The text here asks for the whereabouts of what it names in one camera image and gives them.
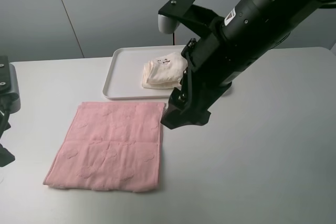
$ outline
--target tray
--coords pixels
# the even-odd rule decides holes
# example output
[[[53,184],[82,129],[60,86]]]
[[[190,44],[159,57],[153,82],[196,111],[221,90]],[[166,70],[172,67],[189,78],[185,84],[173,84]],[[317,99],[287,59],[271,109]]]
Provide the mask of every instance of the tray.
[[[114,52],[103,94],[111,100],[168,98],[172,89],[145,89],[141,86],[143,66],[159,57],[181,52],[185,46],[120,48]]]

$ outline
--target white table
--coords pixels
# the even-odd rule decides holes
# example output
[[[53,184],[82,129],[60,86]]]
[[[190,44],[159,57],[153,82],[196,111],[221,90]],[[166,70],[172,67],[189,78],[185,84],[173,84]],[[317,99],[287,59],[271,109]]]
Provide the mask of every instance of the white table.
[[[164,129],[161,188],[146,194],[43,186],[82,101],[106,101],[111,58],[15,63],[22,109],[2,143],[1,224],[335,223],[336,56],[266,53],[206,126]]]

